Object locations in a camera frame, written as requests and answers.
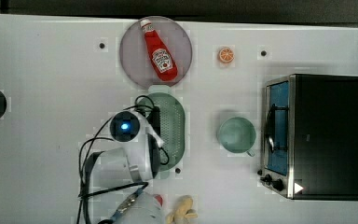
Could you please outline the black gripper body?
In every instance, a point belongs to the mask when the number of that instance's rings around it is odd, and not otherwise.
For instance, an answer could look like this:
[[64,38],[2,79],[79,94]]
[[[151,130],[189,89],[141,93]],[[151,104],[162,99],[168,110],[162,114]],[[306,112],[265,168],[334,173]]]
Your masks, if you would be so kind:
[[146,117],[149,124],[152,126],[153,130],[160,134],[160,110],[157,106],[146,107],[141,105],[137,111]]

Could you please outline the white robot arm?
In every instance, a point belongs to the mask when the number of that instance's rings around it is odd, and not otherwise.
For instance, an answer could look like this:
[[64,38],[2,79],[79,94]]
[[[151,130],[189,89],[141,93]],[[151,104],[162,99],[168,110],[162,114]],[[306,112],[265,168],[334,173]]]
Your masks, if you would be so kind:
[[114,149],[88,151],[79,163],[80,209],[76,224],[162,224],[161,205],[145,192],[162,164],[160,110],[134,105],[103,126],[106,136],[85,143],[117,143]]

